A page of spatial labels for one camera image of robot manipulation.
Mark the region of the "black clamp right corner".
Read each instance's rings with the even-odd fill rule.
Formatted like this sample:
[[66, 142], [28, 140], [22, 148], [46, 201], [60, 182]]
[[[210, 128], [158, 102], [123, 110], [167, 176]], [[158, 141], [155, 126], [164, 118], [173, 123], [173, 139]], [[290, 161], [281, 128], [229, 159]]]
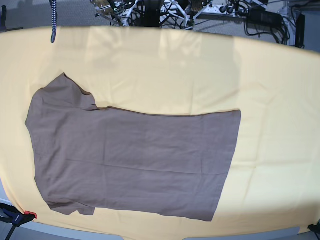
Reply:
[[320, 235], [320, 222], [317, 224], [311, 224], [307, 227], [311, 232]]

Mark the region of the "white power strip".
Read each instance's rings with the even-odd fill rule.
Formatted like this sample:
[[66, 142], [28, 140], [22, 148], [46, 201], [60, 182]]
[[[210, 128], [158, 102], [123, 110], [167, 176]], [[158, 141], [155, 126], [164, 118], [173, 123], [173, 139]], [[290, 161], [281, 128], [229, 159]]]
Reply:
[[236, 10], [230, 5], [216, 5], [210, 3], [204, 6], [198, 13], [195, 14], [194, 18], [205, 18], [205, 17], [221, 17], [227, 16], [235, 18], [237, 17]]

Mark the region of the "black device right edge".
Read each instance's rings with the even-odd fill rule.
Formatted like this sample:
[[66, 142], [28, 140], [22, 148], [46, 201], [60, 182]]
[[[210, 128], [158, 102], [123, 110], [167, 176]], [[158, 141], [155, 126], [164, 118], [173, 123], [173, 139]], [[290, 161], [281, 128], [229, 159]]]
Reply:
[[295, 47], [303, 49], [305, 47], [305, 21], [306, 17], [300, 14], [296, 20], [295, 28]]

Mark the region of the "white metal frame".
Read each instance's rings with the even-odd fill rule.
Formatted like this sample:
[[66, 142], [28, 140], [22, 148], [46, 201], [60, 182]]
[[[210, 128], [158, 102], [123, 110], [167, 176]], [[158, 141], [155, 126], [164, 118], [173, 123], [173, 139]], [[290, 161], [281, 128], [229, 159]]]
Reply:
[[[144, 27], [143, 0], [91, 0], [96, 17], [109, 21], [111, 26]], [[192, 20], [177, 0], [162, 0], [160, 26], [187, 30]]]

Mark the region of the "yellow table cloth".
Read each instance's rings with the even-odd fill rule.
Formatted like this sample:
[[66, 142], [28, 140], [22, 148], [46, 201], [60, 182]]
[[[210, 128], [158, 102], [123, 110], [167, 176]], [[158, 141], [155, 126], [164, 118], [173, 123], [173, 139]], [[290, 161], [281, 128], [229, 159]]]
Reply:
[[[0, 178], [42, 224], [182, 240], [269, 232], [320, 218], [320, 55], [242, 37], [140, 27], [48, 27], [0, 35]], [[34, 181], [25, 125], [34, 93], [65, 73], [99, 107], [198, 115], [239, 109], [231, 168], [211, 222], [97, 209], [51, 211]]]

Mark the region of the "black power adapter box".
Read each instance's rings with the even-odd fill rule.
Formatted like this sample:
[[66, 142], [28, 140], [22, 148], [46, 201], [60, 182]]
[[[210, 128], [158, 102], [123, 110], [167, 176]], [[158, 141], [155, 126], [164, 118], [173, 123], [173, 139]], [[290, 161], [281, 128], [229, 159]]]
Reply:
[[283, 24], [280, 14], [255, 8], [249, 10], [246, 19], [252, 24], [271, 28], [280, 28]]

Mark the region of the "brown T-shirt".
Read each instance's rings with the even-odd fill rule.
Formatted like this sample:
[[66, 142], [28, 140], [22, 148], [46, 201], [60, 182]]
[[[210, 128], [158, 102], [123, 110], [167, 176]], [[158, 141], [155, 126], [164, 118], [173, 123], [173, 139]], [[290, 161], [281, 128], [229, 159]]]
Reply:
[[137, 211], [210, 222], [236, 150], [239, 110], [154, 115], [98, 108], [62, 74], [32, 97], [26, 118], [35, 182], [70, 215]]

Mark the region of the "black upright post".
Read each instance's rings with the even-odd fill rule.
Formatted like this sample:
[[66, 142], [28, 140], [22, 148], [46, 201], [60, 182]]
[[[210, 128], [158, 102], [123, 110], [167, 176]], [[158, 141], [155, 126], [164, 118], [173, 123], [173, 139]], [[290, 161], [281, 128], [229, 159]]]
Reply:
[[160, 27], [160, 10], [162, 0], [144, 0], [143, 26], [148, 28]]

